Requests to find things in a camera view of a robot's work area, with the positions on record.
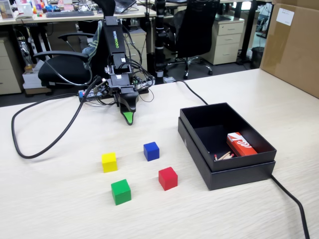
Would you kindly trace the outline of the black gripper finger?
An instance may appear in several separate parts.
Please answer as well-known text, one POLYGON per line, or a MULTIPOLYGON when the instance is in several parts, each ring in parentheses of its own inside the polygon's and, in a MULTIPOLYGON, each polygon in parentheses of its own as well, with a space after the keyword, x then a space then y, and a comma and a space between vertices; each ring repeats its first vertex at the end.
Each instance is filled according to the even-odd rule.
POLYGON ((130 112, 126 107, 120 108, 120 112, 126 123, 132 125, 134 121, 134 112, 130 112))
POLYGON ((126 107, 130 112, 136 112, 136 106, 138 102, 138 97, 128 97, 128 98, 121 98, 119 97, 119 107, 123 108, 126 107))

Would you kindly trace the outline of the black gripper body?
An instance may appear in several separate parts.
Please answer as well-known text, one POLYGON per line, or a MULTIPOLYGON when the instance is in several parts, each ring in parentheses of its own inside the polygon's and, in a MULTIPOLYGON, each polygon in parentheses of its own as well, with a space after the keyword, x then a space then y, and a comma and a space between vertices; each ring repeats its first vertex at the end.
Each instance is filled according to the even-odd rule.
POLYGON ((116 87, 113 90, 113 95, 118 95, 118 97, 121 97, 121 98, 128 98, 128 97, 137 97, 139 93, 137 92, 135 86, 130 85, 130 86, 116 87))

